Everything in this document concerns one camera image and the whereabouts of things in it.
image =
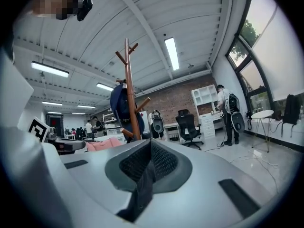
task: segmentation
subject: doorway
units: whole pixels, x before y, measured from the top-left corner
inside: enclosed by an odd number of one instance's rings
[[[47,115],[47,125],[55,127],[58,137],[64,138],[63,116],[62,115]]]

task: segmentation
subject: tree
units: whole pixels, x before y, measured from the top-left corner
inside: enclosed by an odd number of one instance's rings
[[[252,27],[252,24],[246,19],[241,30],[241,36],[245,39],[245,41],[252,47],[260,36],[260,34],[256,34],[256,30]],[[237,42],[235,46],[232,48],[231,52],[236,54],[235,60],[238,61],[239,58],[244,58],[247,54],[247,50],[243,47],[240,42]]]

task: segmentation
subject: black backpack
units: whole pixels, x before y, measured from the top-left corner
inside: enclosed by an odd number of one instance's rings
[[[299,119],[299,115],[300,115],[300,104],[298,98],[294,95],[288,95],[286,99],[286,107],[283,116],[283,124],[285,123],[292,124],[290,137],[292,136],[293,127],[294,125],[296,125],[296,122]],[[282,124],[281,137],[283,137],[283,124]]]

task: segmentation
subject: window frame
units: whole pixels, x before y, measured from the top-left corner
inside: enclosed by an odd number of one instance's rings
[[[236,34],[234,35],[234,39],[233,39],[233,41],[231,43],[231,46],[229,47],[229,50],[228,50],[228,52],[225,56],[226,56],[228,62],[231,64],[232,68],[234,69],[234,71],[237,75],[237,79],[238,79],[239,83],[241,84],[241,88],[243,90],[243,93],[244,93],[244,96],[245,96],[245,99],[246,99],[247,109],[249,111],[252,111],[252,107],[251,107],[251,103],[250,103],[250,97],[252,97],[254,95],[258,95],[258,94],[263,93],[263,92],[267,92],[270,108],[271,108],[271,110],[274,110],[275,109],[275,104],[273,102],[270,87],[269,87],[268,81],[266,79],[265,73],[264,73],[264,71],[261,67],[261,64],[260,64],[259,60],[257,59],[256,55],[254,54],[254,52],[252,50],[252,47],[246,42],[246,40],[240,34],[241,30],[243,28],[243,25],[245,23],[248,11],[249,11],[251,1],[252,0],[247,0],[246,1],[244,13],[242,15],[241,22],[239,24],[238,30],[237,30]],[[240,42],[244,46],[246,51],[248,52],[248,55],[245,57],[245,59],[241,62],[241,64],[239,66],[236,66],[233,59],[229,55],[232,48],[234,47],[234,45],[237,42]],[[242,69],[244,69],[248,65],[248,63],[251,60],[254,62],[255,66],[257,67],[257,70],[258,70],[258,72],[259,72],[259,74],[262,78],[263,83],[264,83],[264,87],[260,87],[256,90],[253,90],[253,91],[250,91],[250,92],[247,93],[247,87],[242,80],[242,76],[241,76],[240,72],[241,72]]]

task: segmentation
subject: pink fabric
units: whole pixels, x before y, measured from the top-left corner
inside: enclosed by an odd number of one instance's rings
[[[88,151],[96,151],[94,146],[89,142],[86,142],[86,147]]]
[[[109,148],[113,148],[113,147],[122,145],[120,143],[120,141],[115,137],[109,138],[102,142],[92,142],[92,143],[87,142],[86,144],[87,144],[88,151],[106,150]]]

